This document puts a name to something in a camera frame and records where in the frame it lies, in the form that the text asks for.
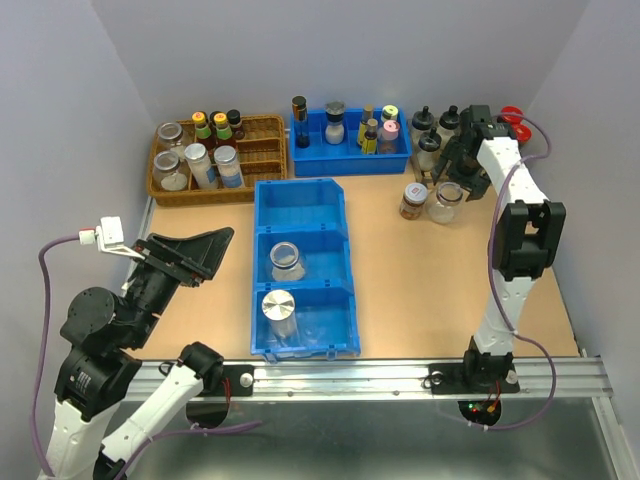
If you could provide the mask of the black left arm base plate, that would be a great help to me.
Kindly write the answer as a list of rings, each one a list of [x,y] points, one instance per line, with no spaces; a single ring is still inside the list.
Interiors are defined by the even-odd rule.
[[[202,398],[251,397],[255,382],[255,367],[249,363],[225,363],[205,377]]]

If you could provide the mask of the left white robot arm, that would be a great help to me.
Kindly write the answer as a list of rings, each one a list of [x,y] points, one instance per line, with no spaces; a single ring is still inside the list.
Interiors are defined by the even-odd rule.
[[[196,288],[215,276],[233,235],[230,227],[183,239],[150,234],[128,247],[116,217],[79,232],[81,244],[128,257],[136,266],[124,294],[91,287],[69,306],[60,335],[71,350],[54,389],[54,427],[41,478],[124,478],[142,445],[189,400],[221,386],[223,356],[194,342],[143,405],[113,434],[105,433],[142,366],[131,351],[146,343],[179,287]]]

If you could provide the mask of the red-white-lid chili jar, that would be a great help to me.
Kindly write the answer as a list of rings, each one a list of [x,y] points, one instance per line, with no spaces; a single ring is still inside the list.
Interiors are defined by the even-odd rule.
[[[422,183],[409,183],[404,191],[399,213],[406,220],[416,220],[421,216],[428,198],[428,189]]]

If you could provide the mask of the round open-top glass jar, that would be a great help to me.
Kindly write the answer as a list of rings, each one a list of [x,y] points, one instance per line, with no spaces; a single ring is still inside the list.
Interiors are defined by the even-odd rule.
[[[275,282],[294,282],[306,275],[303,257],[291,242],[276,243],[269,254],[270,274]]]

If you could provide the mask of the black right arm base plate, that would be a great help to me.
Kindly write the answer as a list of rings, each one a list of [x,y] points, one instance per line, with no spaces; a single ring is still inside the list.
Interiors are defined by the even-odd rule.
[[[518,381],[507,381],[508,374],[514,372],[512,363],[480,366],[474,371],[462,362],[436,363],[429,367],[429,380],[435,395],[515,394],[520,392]]]

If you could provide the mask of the tall silver-lid glass jar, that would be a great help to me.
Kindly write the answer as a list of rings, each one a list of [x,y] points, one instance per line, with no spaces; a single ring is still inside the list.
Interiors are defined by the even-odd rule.
[[[269,291],[261,302],[261,310],[278,342],[290,344],[295,340],[296,302],[289,291],[283,289]]]

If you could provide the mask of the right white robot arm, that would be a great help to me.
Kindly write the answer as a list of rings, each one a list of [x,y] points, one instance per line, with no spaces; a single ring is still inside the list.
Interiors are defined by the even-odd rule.
[[[458,184],[471,201],[497,193],[488,241],[490,296],[461,361],[430,368],[436,395],[516,393],[513,343],[524,303],[556,257],[566,208],[540,190],[525,165],[512,126],[486,105],[460,114],[460,133],[444,147],[431,177]]]

